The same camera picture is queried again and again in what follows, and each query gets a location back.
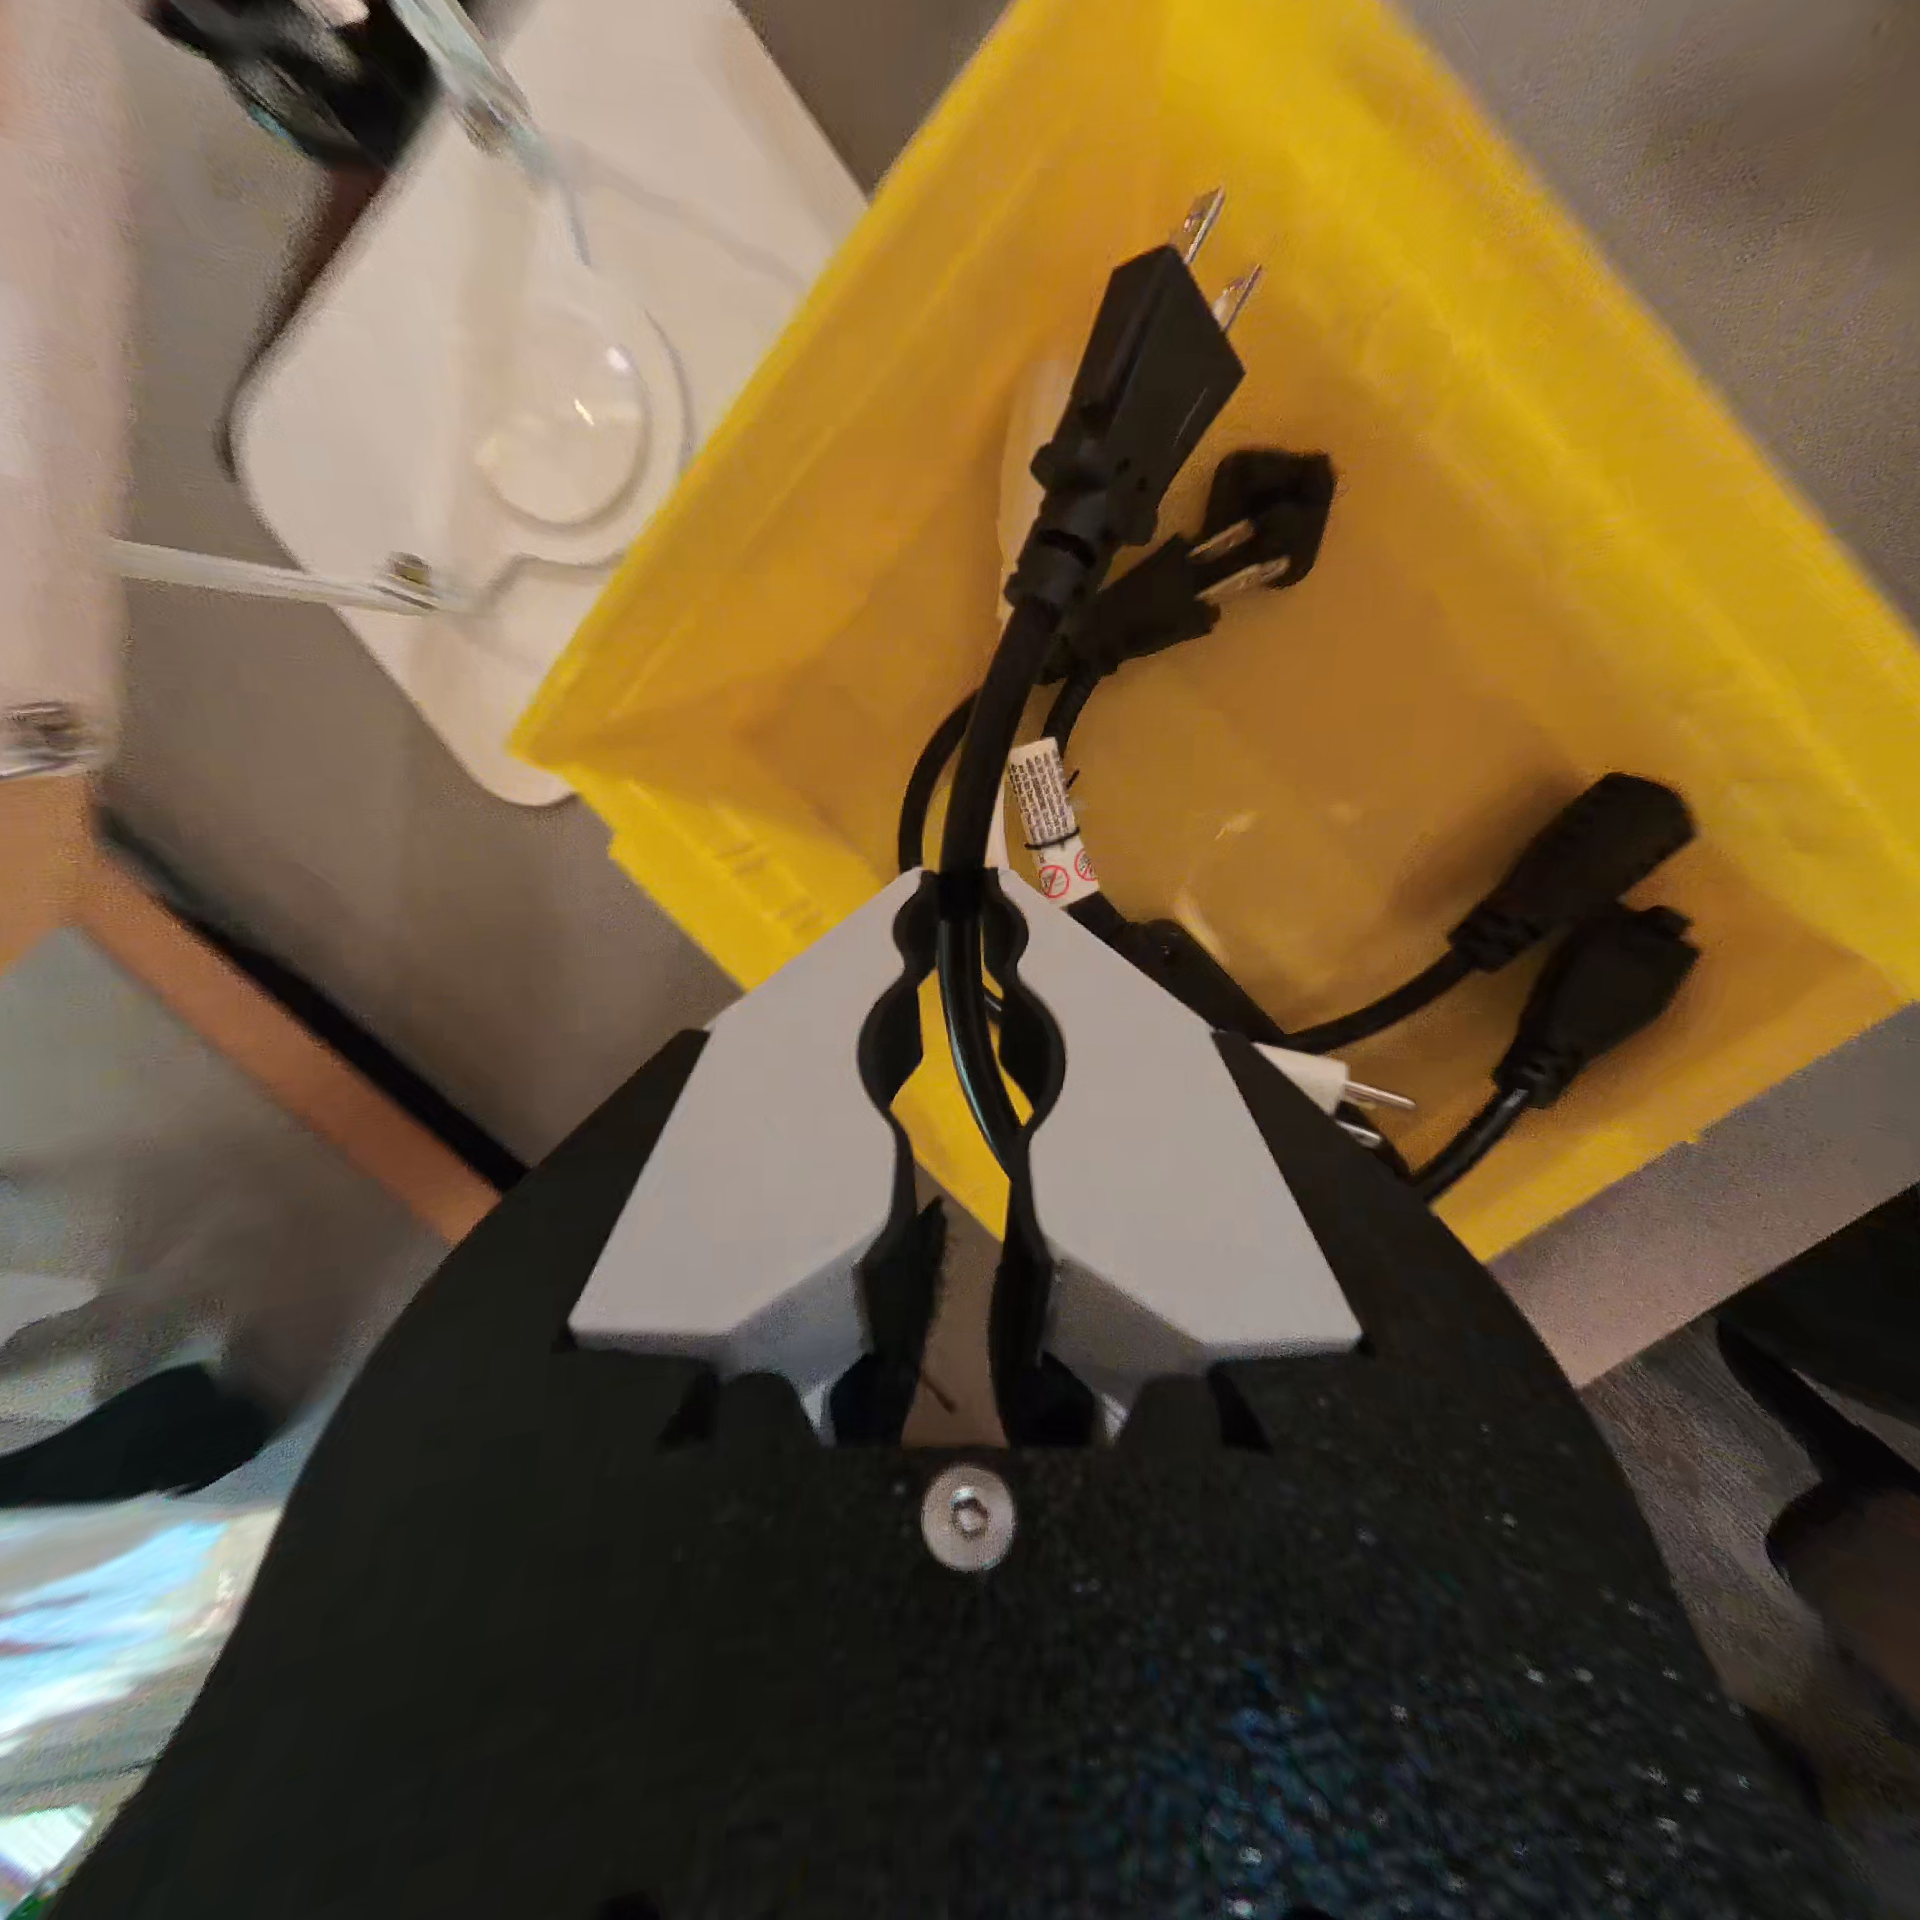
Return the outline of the wooden board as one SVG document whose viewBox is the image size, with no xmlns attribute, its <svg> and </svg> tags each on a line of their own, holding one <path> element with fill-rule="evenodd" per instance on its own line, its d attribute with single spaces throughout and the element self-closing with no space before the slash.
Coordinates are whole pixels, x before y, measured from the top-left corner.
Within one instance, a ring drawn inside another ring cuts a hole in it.
<svg viewBox="0 0 1920 1920">
<path fill-rule="evenodd" d="M 145 994 L 239 1067 L 280 1112 L 393 1198 L 462 1240 L 498 1201 L 445 1140 L 319 1041 L 293 1011 L 189 931 L 91 821 L 77 771 L 2 773 L 2 969 L 77 931 Z"/>
</svg>

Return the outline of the dark blurred object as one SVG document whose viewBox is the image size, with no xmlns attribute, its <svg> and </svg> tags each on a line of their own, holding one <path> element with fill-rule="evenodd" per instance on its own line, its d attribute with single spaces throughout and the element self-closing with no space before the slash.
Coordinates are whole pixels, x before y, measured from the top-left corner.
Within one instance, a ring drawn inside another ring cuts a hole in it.
<svg viewBox="0 0 1920 1920">
<path fill-rule="evenodd" d="M 388 4 L 144 4 L 253 124 L 328 169 L 391 169 L 436 99 Z"/>
</svg>

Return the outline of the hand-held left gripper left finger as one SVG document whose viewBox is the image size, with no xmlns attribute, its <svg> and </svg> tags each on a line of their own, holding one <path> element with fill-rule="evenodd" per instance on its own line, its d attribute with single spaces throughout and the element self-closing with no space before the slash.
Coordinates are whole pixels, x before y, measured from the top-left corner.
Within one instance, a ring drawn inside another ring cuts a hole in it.
<svg viewBox="0 0 1920 1920">
<path fill-rule="evenodd" d="M 776 1373 L 832 1440 L 901 1440 L 948 1261 L 895 1112 L 937 928 L 940 886 L 912 867 L 697 1036 L 575 1346 Z"/>
</svg>

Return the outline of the clear acrylic stand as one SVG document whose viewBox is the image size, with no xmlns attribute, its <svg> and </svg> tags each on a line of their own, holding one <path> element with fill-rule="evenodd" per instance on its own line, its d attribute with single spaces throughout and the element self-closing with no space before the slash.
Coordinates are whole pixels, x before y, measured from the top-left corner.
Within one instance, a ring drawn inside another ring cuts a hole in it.
<svg viewBox="0 0 1920 1920">
<path fill-rule="evenodd" d="M 556 204 L 562 204 L 562 225 L 567 231 L 567 240 L 580 268 L 586 268 L 586 234 L 575 192 L 562 174 L 562 161 L 535 127 L 535 109 L 507 72 L 491 43 L 469 18 L 468 6 L 388 6 L 393 10 L 407 37 L 413 37 L 424 47 L 436 81 L 436 101 L 450 106 L 468 141 L 484 155 L 507 161 L 525 179 L 531 195 L 548 195 L 556 199 Z M 366 209 L 374 202 L 378 189 L 391 174 L 366 166 L 323 169 L 334 177 L 334 186 L 323 192 L 323 209 L 306 231 L 302 250 L 280 278 L 280 290 L 259 325 L 250 354 L 239 371 L 225 410 L 216 423 L 216 457 L 220 459 L 220 471 L 227 476 L 239 472 L 233 420 L 239 402 L 250 376 L 270 359 L 286 325 L 299 318 L 299 309 L 314 298 L 319 278 L 328 269 L 328 260 L 338 253 L 352 225 L 366 216 Z M 127 537 L 106 543 L 106 564 L 127 585 L 168 585 L 233 598 L 323 604 L 334 609 L 391 609 L 400 616 L 427 616 L 440 609 L 484 609 L 491 599 L 498 599 L 522 572 L 610 572 L 632 545 L 636 533 L 614 534 L 610 517 L 599 517 L 597 526 L 604 529 L 604 534 L 597 545 L 586 545 L 583 556 L 575 559 L 535 548 L 515 550 L 503 564 L 496 564 L 496 572 L 476 586 L 453 585 L 446 574 L 436 574 L 417 559 L 393 559 L 378 574 L 352 580 L 310 574 L 291 564 L 239 562 Z"/>
</svg>

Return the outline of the yellow plastic bin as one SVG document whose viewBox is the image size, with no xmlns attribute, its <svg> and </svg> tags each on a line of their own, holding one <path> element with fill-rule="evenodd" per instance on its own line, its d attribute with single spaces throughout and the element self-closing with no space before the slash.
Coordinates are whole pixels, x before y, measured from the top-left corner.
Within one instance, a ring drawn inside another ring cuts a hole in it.
<svg viewBox="0 0 1920 1920">
<path fill-rule="evenodd" d="M 1697 821 L 1641 899 L 1673 1007 L 1444 1201 L 1497 1257 L 1916 998 L 1916 647 L 1384 4 L 1015 4 L 518 719 L 616 863 L 757 985 L 895 867 L 918 746 L 999 635 L 1024 376 L 1204 189 L 1260 264 L 1234 447 L 1327 451 L 1309 580 L 1077 731 L 1090 863 L 1275 1019 L 1444 945 L 1557 804 Z"/>
</svg>

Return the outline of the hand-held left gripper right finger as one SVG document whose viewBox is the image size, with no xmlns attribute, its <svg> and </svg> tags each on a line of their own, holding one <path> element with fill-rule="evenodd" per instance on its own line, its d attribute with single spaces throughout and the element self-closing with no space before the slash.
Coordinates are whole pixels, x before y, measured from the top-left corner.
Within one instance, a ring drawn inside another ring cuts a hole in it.
<svg viewBox="0 0 1920 1920">
<path fill-rule="evenodd" d="M 971 1118 L 1007 1182 L 985 1335 L 1004 1440 L 1088 1442 L 1150 1381 L 1357 1346 L 1222 1036 L 992 867 Z"/>
</svg>

